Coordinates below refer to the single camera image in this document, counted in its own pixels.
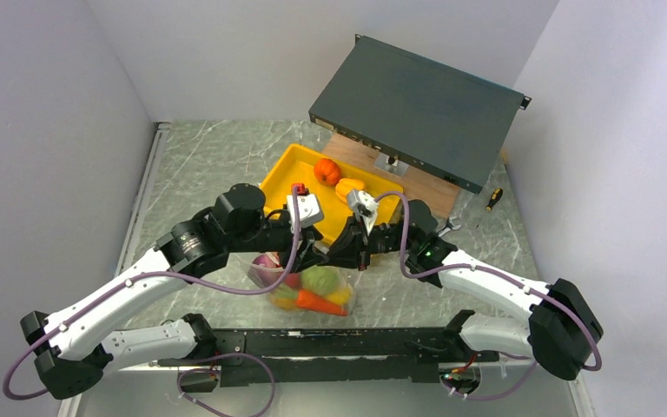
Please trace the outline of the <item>purple onion toy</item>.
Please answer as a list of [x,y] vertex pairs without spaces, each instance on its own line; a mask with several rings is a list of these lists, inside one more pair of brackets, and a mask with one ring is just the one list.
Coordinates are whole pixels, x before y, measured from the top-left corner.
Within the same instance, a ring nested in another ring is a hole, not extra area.
[[259,288],[271,286],[279,280],[281,274],[281,267],[268,254],[256,256],[248,270],[249,279]]

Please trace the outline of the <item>green cabbage toy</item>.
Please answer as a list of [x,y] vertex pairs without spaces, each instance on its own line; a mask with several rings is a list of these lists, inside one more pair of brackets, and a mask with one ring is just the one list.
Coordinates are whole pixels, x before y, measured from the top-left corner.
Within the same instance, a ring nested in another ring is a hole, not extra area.
[[334,269],[314,266],[301,272],[301,286],[325,296],[339,287],[339,276]]

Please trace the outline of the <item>clear zip top bag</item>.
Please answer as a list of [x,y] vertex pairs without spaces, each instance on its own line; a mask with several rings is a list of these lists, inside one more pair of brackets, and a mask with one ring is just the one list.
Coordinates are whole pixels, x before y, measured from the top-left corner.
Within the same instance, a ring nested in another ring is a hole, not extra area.
[[[284,271],[278,260],[277,254],[257,255],[248,266],[248,279],[259,288],[271,286]],[[355,292],[336,268],[314,266],[288,274],[267,294],[267,299],[286,311],[305,310],[346,317],[353,308]]]

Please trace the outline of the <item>red bell pepper toy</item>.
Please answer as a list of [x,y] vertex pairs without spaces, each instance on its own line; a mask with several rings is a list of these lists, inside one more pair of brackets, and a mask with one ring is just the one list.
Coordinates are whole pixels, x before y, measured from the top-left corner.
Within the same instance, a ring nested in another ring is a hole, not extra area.
[[301,274],[290,273],[286,275],[286,278],[283,281],[283,283],[292,289],[299,289],[301,287]]

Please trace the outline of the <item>orange mango toy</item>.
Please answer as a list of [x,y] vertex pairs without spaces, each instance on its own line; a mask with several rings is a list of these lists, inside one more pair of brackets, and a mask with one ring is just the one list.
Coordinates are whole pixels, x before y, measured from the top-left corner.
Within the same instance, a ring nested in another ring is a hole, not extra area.
[[291,290],[291,291],[276,290],[270,294],[269,300],[277,308],[281,308],[286,311],[295,311],[299,308],[296,304],[297,297],[298,297],[297,290]]

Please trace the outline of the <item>orange carrot toy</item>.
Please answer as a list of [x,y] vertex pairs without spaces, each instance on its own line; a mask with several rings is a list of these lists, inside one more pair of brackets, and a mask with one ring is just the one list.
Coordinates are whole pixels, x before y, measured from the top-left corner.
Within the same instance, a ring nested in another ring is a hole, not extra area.
[[307,289],[300,289],[294,301],[298,308],[337,316],[348,316],[348,312],[341,305],[326,300],[315,292]]

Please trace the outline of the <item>yellow lemon toy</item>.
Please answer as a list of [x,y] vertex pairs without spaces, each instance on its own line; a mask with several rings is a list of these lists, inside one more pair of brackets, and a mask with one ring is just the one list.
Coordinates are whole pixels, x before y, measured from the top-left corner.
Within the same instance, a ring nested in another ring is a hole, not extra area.
[[353,290],[350,287],[339,287],[332,293],[325,296],[327,301],[340,306],[346,306],[350,303],[353,297]]

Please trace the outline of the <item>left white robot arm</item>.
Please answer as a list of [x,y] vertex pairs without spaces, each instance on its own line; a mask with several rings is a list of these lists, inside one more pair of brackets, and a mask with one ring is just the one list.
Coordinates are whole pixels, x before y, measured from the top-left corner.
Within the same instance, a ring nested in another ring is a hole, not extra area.
[[265,201],[259,188],[234,185],[91,295],[52,314],[25,315],[20,324],[43,391],[63,400],[143,362],[211,361],[217,340],[200,314],[153,328],[126,330],[122,324],[166,295],[206,286],[207,275],[224,268],[233,253],[276,252],[286,273],[298,269],[319,236],[314,225],[324,217],[320,203],[299,184],[278,218],[264,214]]

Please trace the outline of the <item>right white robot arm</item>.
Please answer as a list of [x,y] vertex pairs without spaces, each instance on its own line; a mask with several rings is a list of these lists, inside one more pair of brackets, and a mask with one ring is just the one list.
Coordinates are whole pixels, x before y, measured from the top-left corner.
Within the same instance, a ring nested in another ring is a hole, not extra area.
[[[402,216],[377,223],[380,201],[388,196],[400,199]],[[534,281],[478,260],[438,235],[426,203],[399,192],[373,197],[354,191],[347,206],[353,213],[328,251],[329,265],[364,270],[373,255],[395,253],[407,279],[464,292],[507,314],[457,314],[443,340],[452,359],[463,361],[481,351],[524,356],[565,381],[602,368],[598,343],[604,330],[572,282]]]

